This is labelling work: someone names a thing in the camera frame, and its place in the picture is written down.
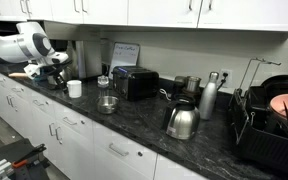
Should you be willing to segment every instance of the backsplash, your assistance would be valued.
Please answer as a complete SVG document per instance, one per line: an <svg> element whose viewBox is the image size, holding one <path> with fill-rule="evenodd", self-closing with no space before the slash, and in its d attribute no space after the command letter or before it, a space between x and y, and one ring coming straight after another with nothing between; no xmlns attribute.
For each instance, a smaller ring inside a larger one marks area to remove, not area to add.
<svg viewBox="0 0 288 180"><path fill-rule="evenodd" d="M222 88L233 92L239 87L250 58L281 62L281 66L262 65L253 85L272 75L288 74L288 38L272 32L103 32L102 61L110 63L114 42L138 43L141 46L138 65L157 71L162 78L198 76L201 86L211 71L233 70L232 86ZM252 63L245 84L257 63Z"/></svg>

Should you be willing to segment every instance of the white mug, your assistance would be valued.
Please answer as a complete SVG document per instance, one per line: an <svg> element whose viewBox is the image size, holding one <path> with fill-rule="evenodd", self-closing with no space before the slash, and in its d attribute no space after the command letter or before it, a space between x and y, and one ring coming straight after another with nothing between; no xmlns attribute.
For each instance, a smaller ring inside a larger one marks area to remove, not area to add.
<svg viewBox="0 0 288 180"><path fill-rule="evenodd" d="M82 82L79 80L71 80L67 82L68 94L70 98L78 98L82 95Z"/></svg>

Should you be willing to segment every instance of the coffee maker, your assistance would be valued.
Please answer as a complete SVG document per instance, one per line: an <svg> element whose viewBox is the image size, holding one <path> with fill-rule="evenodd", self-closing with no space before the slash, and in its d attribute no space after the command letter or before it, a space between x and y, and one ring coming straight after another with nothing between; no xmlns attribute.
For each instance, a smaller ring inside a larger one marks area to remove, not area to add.
<svg viewBox="0 0 288 180"><path fill-rule="evenodd" d="M180 94L166 107L161 129L171 137L186 140L195 135L199 121L200 113L195 107L195 99Z"/></svg>

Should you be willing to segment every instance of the stainless steel thermos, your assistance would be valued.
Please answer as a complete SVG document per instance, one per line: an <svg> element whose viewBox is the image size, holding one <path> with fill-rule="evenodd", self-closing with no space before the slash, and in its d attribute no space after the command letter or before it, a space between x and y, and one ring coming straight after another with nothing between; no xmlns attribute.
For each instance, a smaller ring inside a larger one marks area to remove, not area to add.
<svg viewBox="0 0 288 180"><path fill-rule="evenodd" d="M219 73L211 72L210 79L203 90L201 102L198 107L201 119L209 120L212 115L214 103L217 96L216 81L218 77Z"/></svg>

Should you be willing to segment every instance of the black toaster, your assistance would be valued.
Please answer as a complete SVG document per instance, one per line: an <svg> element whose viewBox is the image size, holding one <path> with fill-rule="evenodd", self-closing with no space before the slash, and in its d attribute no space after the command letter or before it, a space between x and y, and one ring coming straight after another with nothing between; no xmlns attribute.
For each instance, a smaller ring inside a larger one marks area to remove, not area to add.
<svg viewBox="0 0 288 180"><path fill-rule="evenodd" d="M157 72L139 66L116 66L112 74L114 90L129 101L155 97L158 92Z"/></svg>

